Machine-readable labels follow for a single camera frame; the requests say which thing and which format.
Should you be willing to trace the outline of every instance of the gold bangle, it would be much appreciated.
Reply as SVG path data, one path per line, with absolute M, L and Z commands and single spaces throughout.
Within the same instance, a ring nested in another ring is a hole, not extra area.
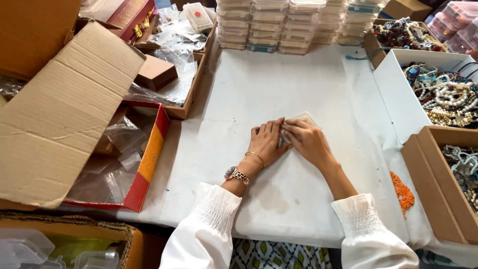
M 244 154 L 244 155 L 247 155 L 248 153 L 254 154 L 255 156 L 257 156 L 257 158 L 259 158 L 259 160 L 261 160 L 261 162 L 262 162 L 262 169 L 264 169 L 264 168 L 266 167 L 266 164 L 264 163 L 264 161 L 262 160 L 262 158 L 261 158 L 259 155 L 255 154 L 255 153 L 252 152 L 252 151 L 248 151 L 248 152 L 246 152 L 246 154 Z

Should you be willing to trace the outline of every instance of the white sleeve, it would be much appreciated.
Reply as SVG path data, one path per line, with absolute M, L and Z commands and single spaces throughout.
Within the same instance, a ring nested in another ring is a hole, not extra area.
M 200 183 L 193 208 L 169 237 L 159 268 L 229 268 L 231 228 L 241 200 L 218 185 Z
M 332 207 L 345 232 L 343 268 L 418 268 L 415 252 L 383 225 L 371 194 L 338 200 Z

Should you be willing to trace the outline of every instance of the smocked cuff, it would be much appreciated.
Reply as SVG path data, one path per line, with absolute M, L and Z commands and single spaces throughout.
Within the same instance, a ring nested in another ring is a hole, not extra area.
M 387 228 L 379 218 L 372 194 L 359 194 L 332 202 L 345 237 L 385 232 Z
M 218 185 L 200 183 L 189 218 L 197 219 L 222 233 L 230 234 L 234 216 L 241 201 L 242 198 Z

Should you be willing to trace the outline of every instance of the white table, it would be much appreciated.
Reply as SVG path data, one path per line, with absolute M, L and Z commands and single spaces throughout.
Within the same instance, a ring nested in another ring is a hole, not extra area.
M 226 169 L 242 159 L 252 127 L 309 111 L 357 191 L 373 194 L 389 230 L 414 248 L 427 246 L 461 265 L 478 266 L 469 258 L 477 246 L 435 239 L 370 62 L 344 58 L 365 56 L 362 48 L 318 46 L 305 56 L 217 51 L 217 68 L 205 74 L 214 76 L 210 90 L 204 85 L 196 93 L 190 119 L 171 122 L 142 212 L 116 212 L 119 220 L 176 227 L 188 215 L 198 184 L 220 185 Z M 415 194 L 407 220 L 389 170 Z M 344 233 L 330 206 L 332 194 L 320 172 L 294 149 L 248 189 L 234 237 L 340 247 Z

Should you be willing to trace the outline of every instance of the rose gold watch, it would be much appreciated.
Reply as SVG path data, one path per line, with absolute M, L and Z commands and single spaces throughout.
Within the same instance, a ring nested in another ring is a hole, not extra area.
M 246 185 L 246 187 L 249 184 L 249 178 L 246 175 L 244 175 L 243 173 L 239 172 L 237 166 L 233 166 L 233 167 L 229 168 L 226 171 L 226 173 L 224 174 L 224 179 L 225 180 L 229 180 L 229 179 L 232 179 L 232 178 L 239 179 L 242 183 L 244 183 L 244 185 Z

